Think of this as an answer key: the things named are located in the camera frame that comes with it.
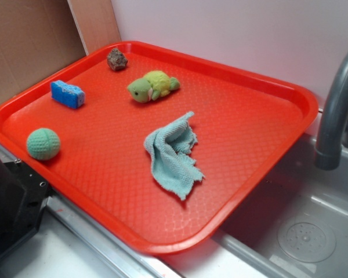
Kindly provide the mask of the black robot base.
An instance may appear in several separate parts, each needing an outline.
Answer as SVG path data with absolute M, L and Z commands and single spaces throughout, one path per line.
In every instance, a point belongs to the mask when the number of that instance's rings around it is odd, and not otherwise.
M 21 160 L 0 160 L 0 259 L 39 230 L 48 181 Z

